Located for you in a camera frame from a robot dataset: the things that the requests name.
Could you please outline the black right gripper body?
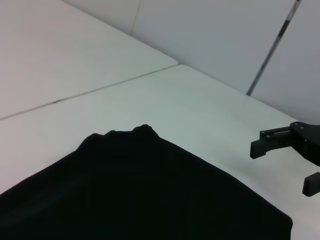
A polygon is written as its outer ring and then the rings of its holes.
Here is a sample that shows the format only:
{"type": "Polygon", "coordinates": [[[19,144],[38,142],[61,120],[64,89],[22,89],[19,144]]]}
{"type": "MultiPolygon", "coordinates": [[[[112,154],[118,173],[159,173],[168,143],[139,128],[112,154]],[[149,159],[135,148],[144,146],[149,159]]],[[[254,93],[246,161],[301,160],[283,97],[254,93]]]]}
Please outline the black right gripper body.
{"type": "Polygon", "coordinates": [[[320,126],[297,121],[289,127],[293,135],[291,147],[309,162],[320,166],[320,126]]]}

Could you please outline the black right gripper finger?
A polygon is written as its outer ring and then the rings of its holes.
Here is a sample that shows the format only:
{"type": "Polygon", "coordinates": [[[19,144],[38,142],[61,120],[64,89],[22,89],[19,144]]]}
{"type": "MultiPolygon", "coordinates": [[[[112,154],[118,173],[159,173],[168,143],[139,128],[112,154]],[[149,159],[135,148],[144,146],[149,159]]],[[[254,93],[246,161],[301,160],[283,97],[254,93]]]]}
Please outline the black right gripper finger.
{"type": "Polygon", "coordinates": [[[307,197],[312,197],[320,192],[320,172],[307,176],[303,182],[302,193],[307,197]]]}
{"type": "Polygon", "coordinates": [[[297,136],[289,126],[262,130],[259,139],[250,144],[250,157],[257,159],[269,151],[291,147],[296,142],[297,136]]]}

